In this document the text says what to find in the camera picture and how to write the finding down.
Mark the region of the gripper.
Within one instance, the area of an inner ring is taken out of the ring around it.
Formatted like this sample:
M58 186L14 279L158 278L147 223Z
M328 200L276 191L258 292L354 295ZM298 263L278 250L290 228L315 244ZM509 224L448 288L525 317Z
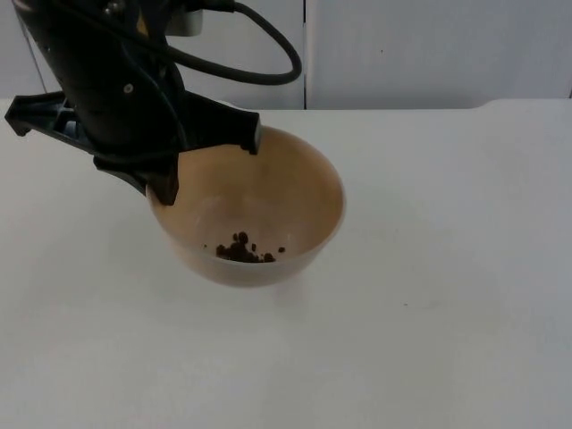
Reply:
M59 92L17 96L5 119L23 137L35 130L93 155L93 164L173 206L180 152L236 145L255 154L260 116L188 92L168 56L51 53ZM134 161L127 157L164 157Z

